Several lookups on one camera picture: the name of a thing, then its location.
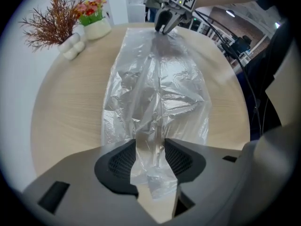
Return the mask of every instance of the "white vase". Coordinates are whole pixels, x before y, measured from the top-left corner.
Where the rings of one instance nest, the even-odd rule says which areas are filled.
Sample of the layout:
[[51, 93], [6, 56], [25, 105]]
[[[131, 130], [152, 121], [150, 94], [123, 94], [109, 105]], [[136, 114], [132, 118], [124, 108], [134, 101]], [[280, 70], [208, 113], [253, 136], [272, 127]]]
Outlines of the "white vase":
[[57, 48], [66, 59], [73, 60], [81, 51], [84, 50], [85, 43], [80, 41], [80, 35], [75, 33]]
[[96, 40], [111, 32], [111, 26], [106, 18], [84, 27], [88, 40]]

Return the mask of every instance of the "wooden table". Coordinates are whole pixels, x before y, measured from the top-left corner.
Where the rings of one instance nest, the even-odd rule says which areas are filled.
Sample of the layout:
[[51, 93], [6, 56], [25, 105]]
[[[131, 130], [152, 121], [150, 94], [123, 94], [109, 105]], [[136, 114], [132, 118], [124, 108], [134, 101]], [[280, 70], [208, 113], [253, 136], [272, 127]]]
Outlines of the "wooden table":
[[[59, 56], [51, 66], [32, 116], [32, 157], [38, 176], [70, 154], [100, 146], [103, 98], [111, 66], [128, 27], [153, 27], [153, 24], [115, 26], [106, 37], [89, 42], [73, 61]], [[207, 144], [241, 150], [250, 139], [249, 119], [230, 64], [209, 37], [180, 27], [177, 30], [191, 47], [213, 104]], [[150, 199], [148, 190], [139, 191], [143, 191], [140, 200]], [[172, 197], [161, 203], [163, 208], [172, 208]], [[149, 208], [157, 207], [155, 202], [149, 202]], [[166, 220], [166, 214], [162, 210], [158, 221]]]

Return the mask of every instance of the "ceiling light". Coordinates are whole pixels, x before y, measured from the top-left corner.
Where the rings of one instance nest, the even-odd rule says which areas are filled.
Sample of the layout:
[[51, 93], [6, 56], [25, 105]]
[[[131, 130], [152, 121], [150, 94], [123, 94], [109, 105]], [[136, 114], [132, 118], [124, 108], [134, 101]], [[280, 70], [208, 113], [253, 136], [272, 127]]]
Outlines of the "ceiling light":
[[226, 13], [232, 17], [235, 17], [235, 13], [232, 10], [227, 10]]

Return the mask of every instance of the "potted plant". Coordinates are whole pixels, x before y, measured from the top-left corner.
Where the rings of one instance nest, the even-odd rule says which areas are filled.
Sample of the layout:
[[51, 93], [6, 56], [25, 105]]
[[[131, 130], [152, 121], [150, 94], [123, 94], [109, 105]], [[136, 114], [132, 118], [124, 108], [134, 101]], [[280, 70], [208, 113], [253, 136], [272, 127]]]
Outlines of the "potted plant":
[[111, 31], [108, 20], [103, 16], [105, 3], [106, 0], [85, 1], [76, 7], [79, 22], [84, 26], [88, 40], [102, 38]]
[[76, 7], [83, 0], [50, 0], [51, 6], [45, 12], [33, 9], [30, 18], [23, 18], [22, 26], [25, 30], [26, 43], [34, 51], [44, 47], [58, 45], [58, 50], [69, 60], [74, 59], [85, 48], [80, 41], [80, 35], [73, 33], [77, 24], [78, 12]]

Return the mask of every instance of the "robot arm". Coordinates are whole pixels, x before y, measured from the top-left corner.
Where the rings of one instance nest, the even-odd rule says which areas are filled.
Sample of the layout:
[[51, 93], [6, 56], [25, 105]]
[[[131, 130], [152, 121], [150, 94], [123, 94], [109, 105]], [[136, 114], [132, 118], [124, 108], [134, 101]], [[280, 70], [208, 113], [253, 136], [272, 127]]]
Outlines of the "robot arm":
[[155, 29], [160, 31], [164, 25], [163, 34], [168, 34], [180, 22], [189, 20], [197, 0], [164, 0], [163, 7], [157, 12]]

